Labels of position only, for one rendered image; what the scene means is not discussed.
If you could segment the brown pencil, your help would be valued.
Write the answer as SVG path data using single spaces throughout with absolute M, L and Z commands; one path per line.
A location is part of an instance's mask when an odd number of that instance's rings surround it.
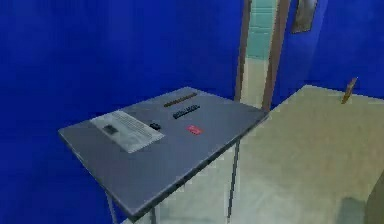
M 183 101 L 188 100 L 188 99 L 190 99 L 190 98 L 193 98 L 193 97 L 195 97 L 195 96 L 197 96 L 197 93 L 196 93 L 196 92 L 191 93 L 191 94 L 186 95 L 186 96 L 182 96 L 182 97 L 180 97 L 180 98 L 178 98 L 178 99 L 175 99 L 175 100 L 172 100 L 172 101 L 170 101 L 170 102 L 167 102 L 167 103 L 165 103 L 163 106 L 164 106 L 165 108 L 166 108 L 166 107 L 170 107 L 170 106 L 172 106 L 172 105 L 178 104 L 178 103 L 180 103 L 180 102 L 183 102 Z

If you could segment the grey metal table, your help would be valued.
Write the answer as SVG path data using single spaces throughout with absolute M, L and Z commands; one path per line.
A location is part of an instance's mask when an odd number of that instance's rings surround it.
M 163 105 L 191 93 L 197 96 Z M 173 114 L 191 105 L 200 108 L 178 119 Z M 82 165 L 136 222 L 167 196 L 193 178 L 227 149 L 259 125 L 267 113 L 253 106 L 225 99 L 191 87 L 121 108 L 139 121 L 157 123 L 164 137 L 133 153 L 127 153 L 90 120 L 59 130 L 60 137 Z M 203 133 L 194 135 L 194 125 Z

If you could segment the olive green furniture edge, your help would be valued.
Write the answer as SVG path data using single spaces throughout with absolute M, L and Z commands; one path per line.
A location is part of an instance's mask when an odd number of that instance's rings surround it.
M 384 224 L 384 171 L 368 197 L 364 224 Z

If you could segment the framed wall picture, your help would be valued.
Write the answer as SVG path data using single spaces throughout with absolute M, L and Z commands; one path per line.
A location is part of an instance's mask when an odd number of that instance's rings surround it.
M 310 31 L 318 0 L 298 0 L 291 32 L 293 34 Z

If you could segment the brown door frame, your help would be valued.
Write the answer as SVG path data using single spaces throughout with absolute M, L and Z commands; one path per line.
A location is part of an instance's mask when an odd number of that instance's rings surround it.
M 252 1 L 253 0 L 243 0 L 244 5 L 242 9 L 240 44 L 238 48 L 236 85 L 234 96 L 235 101 L 239 101 L 241 99 Z M 268 58 L 266 83 L 262 99 L 262 109 L 265 111 L 271 110 L 272 97 L 274 93 L 275 82 L 277 79 L 281 50 L 284 41 L 284 33 L 289 14 L 289 7 L 290 0 L 278 0 L 271 39 L 271 48 Z

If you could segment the black remote control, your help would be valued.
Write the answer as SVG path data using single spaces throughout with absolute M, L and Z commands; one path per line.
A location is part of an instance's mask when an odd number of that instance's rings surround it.
M 195 111 L 195 110 L 197 110 L 199 108 L 200 108 L 199 105 L 191 105 L 191 106 L 189 106 L 187 108 L 184 108 L 184 109 L 182 109 L 180 111 L 175 112 L 173 114 L 173 118 L 174 119 L 178 119 L 178 118 L 180 118 L 180 117 L 182 117 L 182 116 L 184 116 L 184 115 L 186 115 L 188 113 L 191 113 L 191 112 L 193 112 L 193 111 Z

